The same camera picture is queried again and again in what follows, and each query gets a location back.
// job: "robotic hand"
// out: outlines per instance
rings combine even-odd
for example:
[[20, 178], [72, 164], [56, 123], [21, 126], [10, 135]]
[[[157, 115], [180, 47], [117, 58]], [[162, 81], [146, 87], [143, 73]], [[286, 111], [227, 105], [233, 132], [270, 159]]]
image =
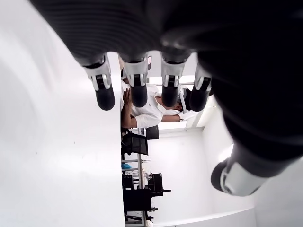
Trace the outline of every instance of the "robotic hand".
[[31, 0], [84, 67], [101, 109], [114, 104], [106, 53], [125, 62], [135, 106], [146, 103], [146, 53], [162, 53], [163, 102], [175, 103], [198, 53], [192, 110], [212, 89], [234, 139], [212, 174], [225, 193], [252, 194], [303, 154], [303, 3], [292, 0]]

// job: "white surface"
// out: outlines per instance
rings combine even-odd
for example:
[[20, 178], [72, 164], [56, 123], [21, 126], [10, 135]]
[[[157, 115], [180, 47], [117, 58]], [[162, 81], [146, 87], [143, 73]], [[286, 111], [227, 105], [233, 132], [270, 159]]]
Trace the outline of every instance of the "white surface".
[[[207, 177], [210, 180], [211, 173], [219, 163], [220, 155], [233, 143], [229, 135], [220, 107], [213, 110], [212, 116], [207, 122], [202, 136], [201, 145], [206, 156]], [[253, 196], [238, 197], [220, 192], [212, 187], [214, 213], [243, 210], [253, 207]]]
[[0, 226], [124, 226], [117, 55], [104, 112], [27, 1], [0, 1], [0, 50]]
[[162, 173], [163, 189], [172, 190], [152, 198], [153, 206], [159, 208], [151, 213], [154, 224], [169, 225], [212, 214], [200, 130], [161, 134], [160, 139], [148, 141], [147, 158], [152, 162], [143, 166], [148, 172]]
[[303, 226], [302, 173], [301, 159], [255, 192], [258, 227]]
[[239, 212], [215, 214], [187, 220], [187, 223], [176, 222], [171, 226], [161, 227], [256, 227], [254, 209]]

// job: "blue object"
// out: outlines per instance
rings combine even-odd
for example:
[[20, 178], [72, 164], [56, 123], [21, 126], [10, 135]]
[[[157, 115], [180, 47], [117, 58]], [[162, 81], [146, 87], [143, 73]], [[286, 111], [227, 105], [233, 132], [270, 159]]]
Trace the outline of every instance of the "blue object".
[[131, 169], [132, 168], [132, 166], [130, 166], [129, 164], [125, 164], [125, 163], [122, 163], [122, 168], [123, 169]]

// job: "white table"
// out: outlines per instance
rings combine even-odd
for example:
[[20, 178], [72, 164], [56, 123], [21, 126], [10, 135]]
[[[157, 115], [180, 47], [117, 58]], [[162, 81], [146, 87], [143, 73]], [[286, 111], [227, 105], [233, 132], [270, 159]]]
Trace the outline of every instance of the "white table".
[[117, 54], [105, 112], [26, 0], [0, 1], [0, 50], [0, 226], [124, 227]]

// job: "black office chair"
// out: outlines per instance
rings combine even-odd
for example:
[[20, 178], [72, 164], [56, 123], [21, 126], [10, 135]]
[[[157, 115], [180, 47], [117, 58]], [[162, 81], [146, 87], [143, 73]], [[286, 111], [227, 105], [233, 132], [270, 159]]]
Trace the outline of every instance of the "black office chair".
[[147, 137], [134, 134], [129, 130], [127, 134], [122, 137], [121, 154], [137, 153], [148, 155]]

